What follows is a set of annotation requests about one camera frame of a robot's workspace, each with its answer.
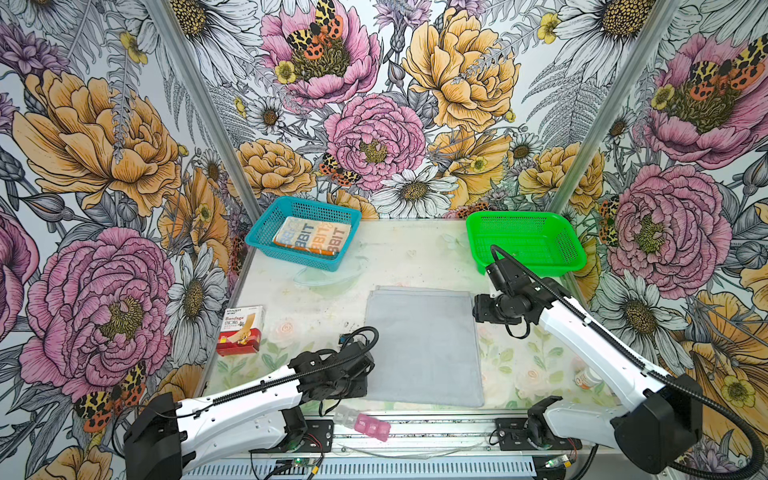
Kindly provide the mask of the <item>grey towel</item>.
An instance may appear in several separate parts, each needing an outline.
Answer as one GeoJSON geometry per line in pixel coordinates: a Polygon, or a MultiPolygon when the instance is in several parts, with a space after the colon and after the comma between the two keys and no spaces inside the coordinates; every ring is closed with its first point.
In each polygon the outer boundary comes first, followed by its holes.
{"type": "Polygon", "coordinates": [[[379,287],[365,324],[379,332],[366,398],[479,408],[485,404],[472,296],[466,291],[379,287]]]}

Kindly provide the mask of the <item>blue beige patterned towel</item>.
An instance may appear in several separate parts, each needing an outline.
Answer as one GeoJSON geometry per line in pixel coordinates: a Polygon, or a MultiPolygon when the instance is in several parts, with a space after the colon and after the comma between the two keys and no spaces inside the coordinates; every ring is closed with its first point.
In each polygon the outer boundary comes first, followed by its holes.
{"type": "Polygon", "coordinates": [[[278,228],[273,241],[310,246],[322,244],[338,250],[345,246],[351,232],[346,223],[287,217],[278,228]]]}

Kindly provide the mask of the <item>orange white lion towel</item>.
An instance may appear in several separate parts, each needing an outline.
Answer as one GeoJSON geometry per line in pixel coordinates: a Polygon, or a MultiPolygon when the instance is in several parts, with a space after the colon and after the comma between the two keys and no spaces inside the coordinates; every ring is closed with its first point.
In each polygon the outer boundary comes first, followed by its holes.
{"type": "Polygon", "coordinates": [[[277,242],[277,241],[273,241],[273,244],[276,247],[280,247],[283,249],[288,249],[296,252],[302,252],[306,254],[321,255],[324,257],[336,257],[338,255],[337,249],[331,248],[330,246],[325,246],[322,244],[313,244],[310,246],[306,246],[306,245],[299,245],[296,243],[283,243],[283,242],[277,242]]]}

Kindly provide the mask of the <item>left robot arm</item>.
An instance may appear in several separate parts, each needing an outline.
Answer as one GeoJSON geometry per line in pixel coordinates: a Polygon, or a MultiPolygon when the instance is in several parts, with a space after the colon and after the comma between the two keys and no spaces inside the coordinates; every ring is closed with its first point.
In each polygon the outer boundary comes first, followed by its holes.
{"type": "Polygon", "coordinates": [[[372,342],[303,352],[270,374],[218,394],[151,400],[123,437],[129,479],[179,479],[245,451],[290,451],[308,431],[301,406],[360,392],[372,342]]]}

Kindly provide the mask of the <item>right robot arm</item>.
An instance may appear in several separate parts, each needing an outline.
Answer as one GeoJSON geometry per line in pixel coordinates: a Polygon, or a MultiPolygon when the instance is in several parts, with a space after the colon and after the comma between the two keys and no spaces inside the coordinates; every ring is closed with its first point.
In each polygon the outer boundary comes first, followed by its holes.
{"type": "Polygon", "coordinates": [[[476,322],[538,326],[575,352],[619,402],[600,409],[547,397],[527,412],[532,445],[578,439],[617,449],[644,472],[659,474],[700,440],[702,407],[682,391],[692,386],[689,377],[674,379],[631,352],[561,285],[539,278],[517,260],[499,259],[486,273],[494,291],[476,296],[476,322]]]}

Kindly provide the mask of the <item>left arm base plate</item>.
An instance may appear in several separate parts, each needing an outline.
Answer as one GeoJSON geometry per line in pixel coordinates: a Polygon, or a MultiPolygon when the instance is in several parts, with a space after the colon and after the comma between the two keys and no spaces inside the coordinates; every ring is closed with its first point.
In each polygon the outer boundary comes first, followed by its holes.
{"type": "Polygon", "coordinates": [[[329,453],[332,449],[335,424],[332,420],[305,420],[286,427],[286,436],[270,453],[329,453]]]}

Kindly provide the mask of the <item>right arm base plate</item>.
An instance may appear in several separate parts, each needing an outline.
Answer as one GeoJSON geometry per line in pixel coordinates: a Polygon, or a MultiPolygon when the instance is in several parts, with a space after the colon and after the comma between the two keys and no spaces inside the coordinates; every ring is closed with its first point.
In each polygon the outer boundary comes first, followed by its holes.
{"type": "Polygon", "coordinates": [[[529,427],[527,418],[496,418],[494,431],[502,451],[575,450],[579,452],[583,448],[580,440],[557,437],[549,427],[529,427]]]}

